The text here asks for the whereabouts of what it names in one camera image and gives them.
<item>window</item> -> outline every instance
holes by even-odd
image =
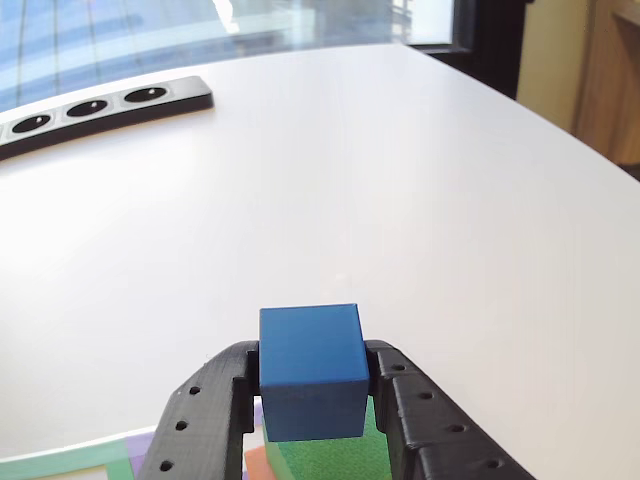
[[[0,111],[158,70],[365,43],[416,45],[491,84],[495,66],[469,55],[478,20],[524,1],[0,0]]]

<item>orange block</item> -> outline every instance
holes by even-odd
[[[264,447],[245,452],[244,460],[247,463],[249,480],[277,480],[267,460],[267,450]]]

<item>wooden cabinet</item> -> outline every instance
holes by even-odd
[[[575,134],[618,165],[640,164],[640,3],[591,5]]]

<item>green block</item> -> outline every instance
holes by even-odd
[[[128,458],[107,463],[106,467],[109,480],[134,480],[133,469]]]
[[[28,480],[85,468],[108,465],[126,459],[129,452],[124,439],[97,445],[47,453],[21,460],[0,461],[0,480]]]
[[[390,480],[387,437],[376,428],[373,399],[367,400],[364,435],[358,438],[269,442],[267,458],[278,480]]]

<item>blue cube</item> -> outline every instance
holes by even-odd
[[[368,391],[357,305],[260,311],[260,394],[271,441],[361,437]]]

